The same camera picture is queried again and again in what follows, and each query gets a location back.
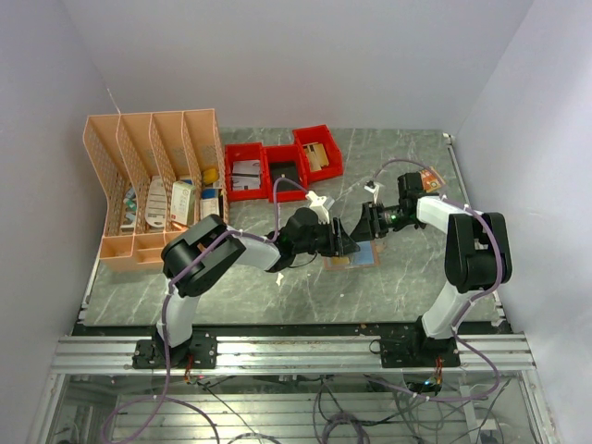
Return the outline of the white green box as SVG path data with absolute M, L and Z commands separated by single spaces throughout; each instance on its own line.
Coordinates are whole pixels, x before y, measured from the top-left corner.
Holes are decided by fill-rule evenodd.
M 172 184 L 170 217 L 173 222 L 186 227 L 193 224 L 195 189 L 194 185 L 182 180 Z

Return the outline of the aluminium frame rails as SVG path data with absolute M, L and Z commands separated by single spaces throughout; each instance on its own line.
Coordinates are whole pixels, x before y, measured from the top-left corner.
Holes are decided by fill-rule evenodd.
M 393 373 L 376 354 L 378 336 L 356 335 L 348 325 L 345 335 L 332 335 L 318 326 L 314 336 L 289 335 L 282 328 L 277 336 L 229 336 L 212 328 L 200 329 L 197 336 L 215 343 L 212 368 L 205 376 L 266 376 L 296 374 Z M 92 336 L 82 330 L 59 339 L 50 365 L 50 375 L 28 437 L 30 443 L 45 443 L 56 415 L 68 375 L 157 376 L 157 369 L 135 369 L 132 357 L 139 341 L 149 341 L 153 331 L 126 327 Z M 524 334 L 463 335 L 455 349 L 459 360 L 454 371 L 516 372 L 524 380 L 523 394 L 540 443 L 558 443 L 559 435 L 550 418 L 535 359 Z

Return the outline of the red plastic bin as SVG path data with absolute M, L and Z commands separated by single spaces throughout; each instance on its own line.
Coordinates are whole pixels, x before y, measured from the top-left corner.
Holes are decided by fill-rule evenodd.
M 306 175 L 310 183 L 333 179 L 343 174 L 343 158 L 328 126 L 294 129 L 296 145 L 302 149 Z
M 274 202 L 274 184 L 278 178 L 289 179 L 294 184 L 281 180 L 277 185 L 277 202 L 295 202 L 305 199 L 308 178 L 302 150 L 296 144 L 264 146 L 268 201 Z
M 225 162 L 228 199 L 232 203 L 267 198 L 264 147 L 260 142 L 227 144 Z

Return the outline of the orange spiral notepad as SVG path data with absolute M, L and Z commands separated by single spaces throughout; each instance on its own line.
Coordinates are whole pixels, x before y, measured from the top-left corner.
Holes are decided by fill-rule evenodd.
M 433 166 L 419 170 L 423 188 L 426 192 L 437 192 L 443 190 L 447 183 Z

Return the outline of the yellow round object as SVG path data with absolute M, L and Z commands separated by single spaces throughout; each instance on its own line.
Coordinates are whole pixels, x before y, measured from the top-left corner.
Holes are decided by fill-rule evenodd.
M 202 172 L 202 184 L 204 186 L 213 185 L 219 179 L 218 170 L 215 167 L 207 168 Z

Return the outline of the white oval package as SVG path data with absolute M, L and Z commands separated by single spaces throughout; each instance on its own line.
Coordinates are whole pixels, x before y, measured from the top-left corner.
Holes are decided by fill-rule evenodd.
M 167 193 L 160 176 L 152 176 L 144 210 L 144 220 L 149 228 L 164 228 L 167 215 Z

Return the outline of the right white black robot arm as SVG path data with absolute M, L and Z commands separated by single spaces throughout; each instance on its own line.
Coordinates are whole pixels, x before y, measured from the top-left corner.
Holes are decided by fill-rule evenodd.
M 512 275 L 512 259 L 505 218 L 457 206 L 424 188 L 421 174 L 398 177 L 399 203 L 364 203 L 351 233 L 354 241 L 374 241 L 408 226 L 431 226 L 446 235 L 446 283 L 429 310 L 406 331 L 378 341 L 377 354 L 386 368 L 456 366 L 455 335 L 471 307 Z

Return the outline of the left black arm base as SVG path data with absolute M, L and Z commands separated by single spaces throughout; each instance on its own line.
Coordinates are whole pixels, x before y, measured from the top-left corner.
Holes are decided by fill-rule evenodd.
M 165 369 L 166 351 L 169 352 L 170 367 L 190 369 L 214 369 L 217 358 L 217 340 L 205 334 L 194 334 L 190 339 L 176 347 L 165 346 L 155 334 L 152 339 L 142 339 L 136 343 L 132 356 L 133 369 Z

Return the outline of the pink mesh desk organizer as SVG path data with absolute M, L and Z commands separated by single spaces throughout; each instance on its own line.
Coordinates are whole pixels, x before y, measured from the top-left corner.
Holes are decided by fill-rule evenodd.
M 83 144 L 107 201 L 98 259 L 110 270 L 161 268 L 162 249 L 186 231 L 170 216 L 177 181 L 190 180 L 199 196 L 214 170 L 219 212 L 229 219 L 214 109 L 89 116 Z

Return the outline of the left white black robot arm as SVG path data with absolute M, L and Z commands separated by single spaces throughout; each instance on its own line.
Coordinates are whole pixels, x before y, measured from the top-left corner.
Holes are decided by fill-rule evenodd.
M 264 237 L 208 216 L 161 252 L 167 296 L 154 333 L 155 355 L 168 367 L 187 360 L 198 302 L 234 265 L 276 273 L 292 266 L 299 254 L 342 257 L 359 251 L 338 218 L 323 223 L 307 207 Z

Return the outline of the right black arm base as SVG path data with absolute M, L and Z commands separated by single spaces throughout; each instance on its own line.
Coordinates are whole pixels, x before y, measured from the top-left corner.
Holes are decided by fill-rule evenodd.
M 461 364 L 455 339 L 380 337 L 369 344 L 383 368 L 458 367 Z

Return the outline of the gold cards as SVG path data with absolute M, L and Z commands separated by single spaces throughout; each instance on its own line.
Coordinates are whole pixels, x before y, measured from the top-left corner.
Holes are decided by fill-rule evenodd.
M 329 166 L 329 160 L 325 150 L 325 146 L 320 142 L 305 144 L 303 146 L 304 153 L 308 160 L 309 168 L 312 172 L 321 171 L 323 168 Z

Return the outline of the brown leather card holder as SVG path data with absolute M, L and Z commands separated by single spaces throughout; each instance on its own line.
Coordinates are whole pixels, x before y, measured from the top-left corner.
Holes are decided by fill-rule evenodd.
M 384 241 L 363 241 L 359 242 L 360 250 L 356 253 L 343 257 L 324 257 L 323 265 L 327 271 L 341 271 L 357 268 L 378 266 L 379 255 L 384 252 L 386 243 Z

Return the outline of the white black cards stack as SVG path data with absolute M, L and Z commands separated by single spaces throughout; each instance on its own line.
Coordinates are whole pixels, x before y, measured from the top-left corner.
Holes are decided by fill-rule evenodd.
M 234 191 L 258 190 L 261 187 L 261 164 L 259 160 L 240 160 L 232 164 L 231 189 Z

